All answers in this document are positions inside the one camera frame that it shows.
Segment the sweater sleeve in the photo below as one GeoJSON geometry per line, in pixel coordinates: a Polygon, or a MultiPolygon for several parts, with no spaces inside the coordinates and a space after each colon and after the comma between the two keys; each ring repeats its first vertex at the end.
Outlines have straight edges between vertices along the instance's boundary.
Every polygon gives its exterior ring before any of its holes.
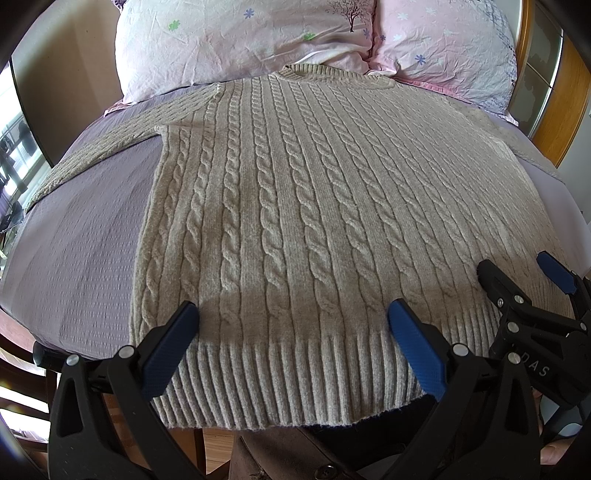
{"type": "Polygon", "coordinates": [[[39,189],[31,197],[25,211],[28,213],[41,199],[68,180],[76,177],[98,162],[115,155],[143,140],[154,137],[159,133],[157,125],[169,124],[185,116],[198,112],[216,95],[221,94],[223,85],[212,84],[195,92],[158,105],[138,116],[135,116],[118,128],[84,145],[62,159],[53,168],[39,189]]]}

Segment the beige sweater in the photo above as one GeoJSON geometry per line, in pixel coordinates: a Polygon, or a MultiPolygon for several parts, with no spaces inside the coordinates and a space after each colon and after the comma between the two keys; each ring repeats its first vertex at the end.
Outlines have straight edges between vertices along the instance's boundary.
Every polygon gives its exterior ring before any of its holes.
{"type": "Polygon", "coordinates": [[[484,258],[535,305],[569,312],[535,264],[544,249],[564,260],[541,200],[481,123],[383,77],[292,66],[146,112],[64,161],[40,196],[155,129],[131,341],[182,300],[201,314],[161,417],[349,424],[420,395],[388,330],[392,300],[478,355],[499,318],[476,278],[484,258]]]}

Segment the pink pillowcase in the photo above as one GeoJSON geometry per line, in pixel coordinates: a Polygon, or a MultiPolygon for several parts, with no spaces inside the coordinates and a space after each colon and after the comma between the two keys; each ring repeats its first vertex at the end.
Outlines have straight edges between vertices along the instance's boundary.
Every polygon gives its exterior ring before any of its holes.
{"type": "Polygon", "coordinates": [[[511,30],[493,0],[378,0],[369,67],[498,115],[517,81],[511,30]]]}

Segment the button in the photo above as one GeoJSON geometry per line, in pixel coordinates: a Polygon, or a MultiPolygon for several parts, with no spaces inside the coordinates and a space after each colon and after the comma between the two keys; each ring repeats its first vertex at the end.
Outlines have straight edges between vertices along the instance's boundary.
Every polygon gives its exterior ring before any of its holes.
{"type": "Polygon", "coordinates": [[[339,469],[334,465],[323,465],[316,469],[314,472],[314,478],[316,480],[332,480],[339,474],[339,469]]]}

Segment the purple bedsheet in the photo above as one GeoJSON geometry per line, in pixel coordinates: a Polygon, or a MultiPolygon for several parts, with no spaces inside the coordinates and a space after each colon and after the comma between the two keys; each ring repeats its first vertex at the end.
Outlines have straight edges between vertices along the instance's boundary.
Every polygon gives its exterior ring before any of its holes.
{"type": "MultiPolygon", "coordinates": [[[[196,88],[98,119],[70,151],[196,88]]],[[[59,187],[27,216],[0,282],[0,304],[42,343],[92,358],[111,356],[128,343],[135,250],[161,149],[160,137],[154,137],[113,155],[59,187]]],[[[571,267],[584,273],[591,267],[591,233],[570,193],[557,179],[522,165],[571,267]]]]}

